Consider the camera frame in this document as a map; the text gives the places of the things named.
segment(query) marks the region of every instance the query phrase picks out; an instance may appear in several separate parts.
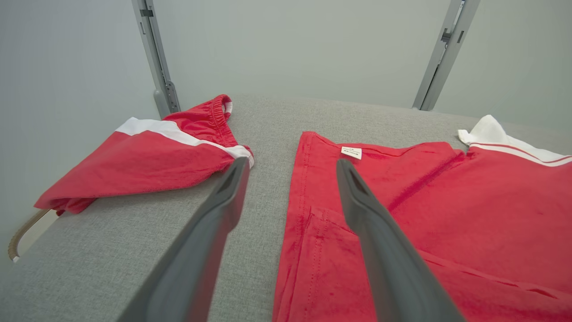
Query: text on clothing tag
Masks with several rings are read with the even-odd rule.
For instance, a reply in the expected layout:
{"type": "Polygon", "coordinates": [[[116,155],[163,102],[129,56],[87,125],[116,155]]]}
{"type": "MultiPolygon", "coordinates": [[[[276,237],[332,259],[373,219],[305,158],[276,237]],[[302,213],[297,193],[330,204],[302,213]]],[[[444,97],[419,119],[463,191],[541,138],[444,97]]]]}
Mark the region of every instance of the text on clothing tag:
{"type": "Polygon", "coordinates": [[[353,156],[356,159],[362,159],[362,149],[360,148],[348,148],[341,147],[341,153],[349,156],[353,156]]]}

